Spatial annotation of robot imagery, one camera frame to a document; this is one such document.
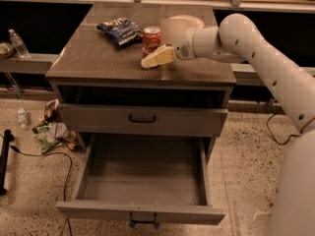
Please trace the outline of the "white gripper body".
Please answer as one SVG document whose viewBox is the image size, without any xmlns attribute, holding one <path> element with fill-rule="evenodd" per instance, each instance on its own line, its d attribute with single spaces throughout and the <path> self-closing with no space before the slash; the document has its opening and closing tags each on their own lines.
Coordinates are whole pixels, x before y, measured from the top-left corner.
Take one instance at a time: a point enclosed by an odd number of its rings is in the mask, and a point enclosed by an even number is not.
<svg viewBox="0 0 315 236">
<path fill-rule="evenodd" d="M 175 49 L 179 59 L 193 59 L 194 54 L 187 36 L 186 23 L 182 20 L 160 20 L 160 43 Z"/>
</svg>

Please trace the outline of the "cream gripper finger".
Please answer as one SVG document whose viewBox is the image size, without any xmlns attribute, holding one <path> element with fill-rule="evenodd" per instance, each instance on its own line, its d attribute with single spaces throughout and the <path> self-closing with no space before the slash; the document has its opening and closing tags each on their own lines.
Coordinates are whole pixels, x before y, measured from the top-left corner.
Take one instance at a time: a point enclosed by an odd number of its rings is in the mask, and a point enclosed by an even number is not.
<svg viewBox="0 0 315 236">
<path fill-rule="evenodd" d="M 173 47 L 161 45 L 153 53 L 147 55 L 141 61 L 141 66 L 144 69 L 150 69 L 159 65 L 171 63 L 176 58 L 176 52 Z"/>
</svg>

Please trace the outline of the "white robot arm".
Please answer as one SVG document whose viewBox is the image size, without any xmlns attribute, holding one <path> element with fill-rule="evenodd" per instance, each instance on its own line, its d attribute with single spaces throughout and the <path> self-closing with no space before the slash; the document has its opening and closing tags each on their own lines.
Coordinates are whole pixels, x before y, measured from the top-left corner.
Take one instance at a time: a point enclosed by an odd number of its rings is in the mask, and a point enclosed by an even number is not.
<svg viewBox="0 0 315 236">
<path fill-rule="evenodd" d="M 160 26 L 161 47 L 143 58 L 146 69 L 195 58 L 246 61 L 254 68 L 301 133 L 283 158 L 270 236 L 315 236 L 315 78 L 270 44 L 244 15 L 231 14 L 212 27 L 174 16 Z"/>
</svg>

